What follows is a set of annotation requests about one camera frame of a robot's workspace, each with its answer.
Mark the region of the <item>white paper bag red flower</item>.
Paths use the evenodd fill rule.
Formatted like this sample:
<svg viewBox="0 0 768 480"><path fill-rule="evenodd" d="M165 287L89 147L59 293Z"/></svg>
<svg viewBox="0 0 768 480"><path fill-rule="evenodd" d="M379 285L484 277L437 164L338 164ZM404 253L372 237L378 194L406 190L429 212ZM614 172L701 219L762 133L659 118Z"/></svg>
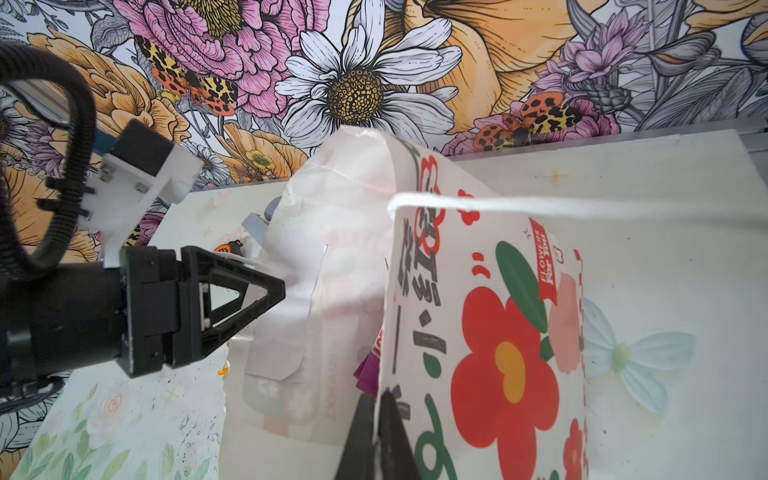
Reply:
<svg viewBox="0 0 768 480"><path fill-rule="evenodd" d="M423 479L763 479L766 142L452 161L346 127L267 237L312 271L305 380L228 378L224 479L330 479L380 356Z"/></svg>

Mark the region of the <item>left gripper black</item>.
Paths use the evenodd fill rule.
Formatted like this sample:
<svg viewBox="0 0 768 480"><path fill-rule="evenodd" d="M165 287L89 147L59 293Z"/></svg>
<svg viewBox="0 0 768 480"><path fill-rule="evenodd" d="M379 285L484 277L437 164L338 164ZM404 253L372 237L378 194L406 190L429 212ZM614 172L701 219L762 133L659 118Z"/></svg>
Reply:
<svg viewBox="0 0 768 480"><path fill-rule="evenodd" d="M126 331L118 365L131 378L200 361L286 297L285 282L199 247L120 251Z"/></svg>

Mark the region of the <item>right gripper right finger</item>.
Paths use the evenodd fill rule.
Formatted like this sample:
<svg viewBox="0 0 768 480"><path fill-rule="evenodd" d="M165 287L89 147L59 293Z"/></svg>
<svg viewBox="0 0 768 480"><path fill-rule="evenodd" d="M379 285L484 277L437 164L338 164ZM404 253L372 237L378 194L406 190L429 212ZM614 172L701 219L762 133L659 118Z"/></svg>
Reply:
<svg viewBox="0 0 768 480"><path fill-rule="evenodd" d="M393 392L379 402L380 468L384 480L419 480L420 474Z"/></svg>

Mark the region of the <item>purple snack packet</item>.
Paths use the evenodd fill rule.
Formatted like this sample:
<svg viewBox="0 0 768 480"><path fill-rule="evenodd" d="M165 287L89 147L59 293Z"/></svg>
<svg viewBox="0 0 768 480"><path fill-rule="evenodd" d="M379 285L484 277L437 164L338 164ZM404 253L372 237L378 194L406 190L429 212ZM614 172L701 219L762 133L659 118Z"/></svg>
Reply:
<svg viewBox="0 0 768 480"><path fill-rule="evenodd" d="M356 387L361 392L376 398L379 389L379 371L380 356L371 350L353 374L357 380Z"/></svg>

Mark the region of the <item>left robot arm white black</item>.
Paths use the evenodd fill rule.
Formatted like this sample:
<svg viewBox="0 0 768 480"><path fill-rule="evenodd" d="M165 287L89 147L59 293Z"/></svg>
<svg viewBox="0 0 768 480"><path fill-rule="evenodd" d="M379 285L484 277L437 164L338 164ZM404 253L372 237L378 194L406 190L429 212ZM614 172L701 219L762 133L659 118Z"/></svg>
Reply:
<svg viewBox="0 0 768 480"><path fill-rule="evenodd" d="M65 371L114 361L136 378L203 360L285 296L283 280L194 246L129 247L116 268L4 281L1 411L58 393Z"/></svg>

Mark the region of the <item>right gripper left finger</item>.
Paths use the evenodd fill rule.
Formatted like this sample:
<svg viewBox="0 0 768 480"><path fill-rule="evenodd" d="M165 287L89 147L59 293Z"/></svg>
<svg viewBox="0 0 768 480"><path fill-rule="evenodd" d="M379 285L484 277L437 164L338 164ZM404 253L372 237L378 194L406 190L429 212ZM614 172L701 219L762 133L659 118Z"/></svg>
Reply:
<svg viewBox="0 0 768 480"><path fill-rule="evenodd" d="M357 402L335 480L375 478L374 398L363 393Z"/></svg>

